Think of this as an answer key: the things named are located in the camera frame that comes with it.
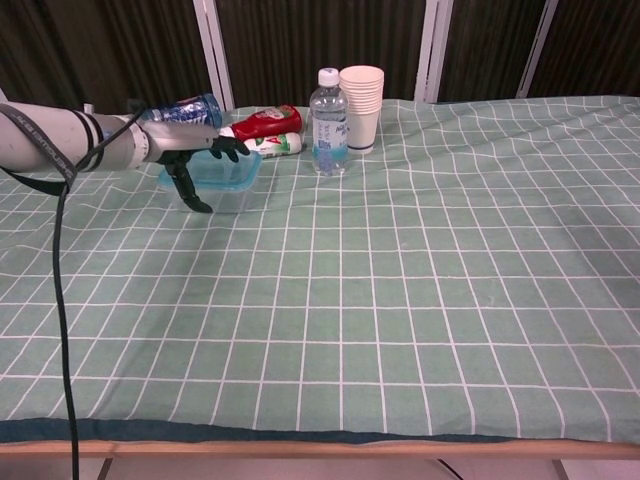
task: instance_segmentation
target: dark blue tablecloth border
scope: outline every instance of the dark blue tablecloth border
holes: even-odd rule
[[[378,432],[297,432],[251,430],[246,428],[193,425],[156,420],[78,421],[81,440],[116,442],[184,442],[208,441],[296,441],[319,443],[365,444],[382,441],[428,440],[433,442],[496,443],[513,438],[486,435],[406,436]],[[0,422],[0,443],[68,440],[69,426],[64,419],[35,418]]]

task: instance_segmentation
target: red ketchup bottle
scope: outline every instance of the red ketchup bottle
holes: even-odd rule
[[[235,137],[244,142],[250,138],[301,131],[302,117],[300,112],[291,105],[280,105],[254,113],[247,119],[229,127],[222,127],[219,133],[224,137]]]

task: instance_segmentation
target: black cable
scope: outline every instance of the black cable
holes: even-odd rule
[[[451,472],[451,474],[456,477],[458,480],[464,480],[464,478],[462,478],[462,475],[460,475],[458,472],[455,471],[455,469],[449,465],[447,462],[445,462],[444,460],[442,460],[441,458],[438,459],[438,462],[440,463],[440,465],[442,465],[444,468],[446,468],[447,470],[449,470],[449,472]]]
[[[140,108],[121,128],[116,130],[109,138],[103,140],[80,160],[78,166],[90,161],[91,157],[104,150],[111,142],[126,132],[133,123],[144,112]],[[53,263],[53,285],[56,292],[56,303],[58,306],[58,317],[60,320],[60,351],[62,356],[62,384],[64,386],[64,398],[67,405],[67,416],[69,418],[69,431],[71,433],[71,478],[80,480],[80,442],[78,436],[78,420],[73,402],[73,390],[71,389],[71,372],[69,366],[69,331],[67,328],[67,312],[64,306],[64,291],[62,288],[62,275],[60,274],[60,240],[62,237],[62,216],[64,214],[64,204],[69,193],[69,185],[64,186],[58,197],[58,207],[56,208],[56,218],[53,227],[53,245],[51,257]]]

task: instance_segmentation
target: checkered tablecloth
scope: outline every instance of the checkered tablecloth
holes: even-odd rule
[[[640,443],[639,152],[638,98],[385,101],[373,154],[267,159],[241,215],[82,177],[78,415]],[[0,182],[0,419],[65,418],[55,199]]]

